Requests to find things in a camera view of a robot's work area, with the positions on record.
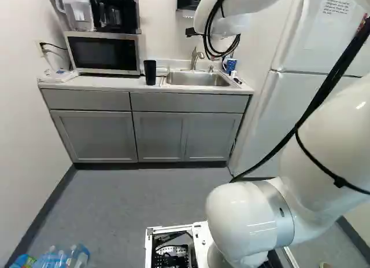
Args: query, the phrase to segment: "cabinet door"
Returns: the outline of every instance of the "cabinet door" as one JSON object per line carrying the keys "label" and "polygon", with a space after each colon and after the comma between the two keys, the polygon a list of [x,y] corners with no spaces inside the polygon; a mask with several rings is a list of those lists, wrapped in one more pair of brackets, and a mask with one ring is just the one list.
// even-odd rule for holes
{"label": "cabinet door", "polygon": [[50,112],[74,162],[137,162],[131,112]]}
{"label": "cabinet door", "polygon": [[185,161],[227,161],[242,114],[188,113]]}
{"label": "cabinet door", "polygon": [[139,161],[183,161],[185,113],[134,112]]}

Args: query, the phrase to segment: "drawer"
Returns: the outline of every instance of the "drawer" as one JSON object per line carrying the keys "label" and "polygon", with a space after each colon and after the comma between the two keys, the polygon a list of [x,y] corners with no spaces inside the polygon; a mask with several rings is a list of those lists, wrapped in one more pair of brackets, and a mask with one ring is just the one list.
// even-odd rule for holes
{"label": "drawer", "polygon": [[133,111],[244,113],[249,96],[187,93],[131,93]]}
{"label": "drawer", "polygon": [[130,111],[130,95],[115,91],[43,89],[49,109]]}

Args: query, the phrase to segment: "refrigerator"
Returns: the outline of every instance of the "refrigerator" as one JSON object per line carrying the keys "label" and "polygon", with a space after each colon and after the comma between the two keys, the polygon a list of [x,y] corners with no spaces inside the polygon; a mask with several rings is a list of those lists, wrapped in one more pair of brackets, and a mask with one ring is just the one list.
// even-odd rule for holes
{"label": "refrigerator", "polygon": [[[276,16],[279,12],[286,14]],[[290,131],[367,17],[367,12],[354,0],[281,0],[262,14],[283,27],[277,31],[274,24],[259,23],[246,33],[248,38],[248,34],[257,35],[257,30],[263,30],[262,37],[253,43],[253,53],[256,61],[267,59],[269,66],[262,70],[263,65],[254,61],[244,66],[250,68],[247,70],[250,77],[255,75],[256,95],[246,111],[229,162],[233,175],[258,163]],[[361,49],[331,96],[370,73],[369,43]],[[278,176],[281,154],[280,151],[248,176]]]}

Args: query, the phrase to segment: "electrical outlet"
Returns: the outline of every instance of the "electrical outlet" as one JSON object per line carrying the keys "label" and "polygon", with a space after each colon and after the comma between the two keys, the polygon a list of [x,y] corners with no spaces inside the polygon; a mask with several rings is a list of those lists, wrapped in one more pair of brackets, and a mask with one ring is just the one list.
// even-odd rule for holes
{"label": "electrical outlet", "polygon": [[43,42],[43,41],[35,41],[35,45],[36,45],[36,48],[37,48],[37,51],[39,52],[39,56],[41,57],[41,58],[43,58],[44,56],[45,56],[45,53],[44,53],[44,51],[42,50],[42,46],[41,46],[41,42]]}

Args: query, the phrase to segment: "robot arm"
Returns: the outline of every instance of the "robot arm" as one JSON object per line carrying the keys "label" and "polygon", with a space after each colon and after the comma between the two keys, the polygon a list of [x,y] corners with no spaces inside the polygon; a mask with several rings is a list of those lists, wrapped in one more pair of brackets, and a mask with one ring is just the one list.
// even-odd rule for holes
{"label": "robot arm", "polygon": [[[219,10],[214,17],[212,34],[221,36],[237,35],[247,30],[250,13],[259,12],[268,8],[278,0],[225,0],[223,11]],[[201,0],[194,16],[194,29],[203,34],[210,11],[217,0]],[[356,0],[364,8],[368,8],[370,0]]]}
{"label": "robot arm", "polygon": [[[196,30],[201,30],[215,1],[202,0],[199,4]],[[235,27],[227,28],[225,22],[232,24],[240,15],[262,10],[276,1],[225,0],[226,18],[216,15],[213,33],[234,34]],[[370,0],[356,1],[370,9]],[[363,41],[370,34],[370,24],[366,27]],[[370,76],[359,79],[308,117],[298,130],[299,136],[296,133],[283,151],[280,178],[227,184],[209,195],[206,214],[214,240],[208,253],[210,268],[229,267],[225,263],[234,268],[259,267],[269,250],[321,235],[341,215],[370,199],[366,194],[370,190],[369,80]],[[342,176],[342,182],[367,191],[334,185],[327,172],[307,156],[302,144],[321,164]]]}

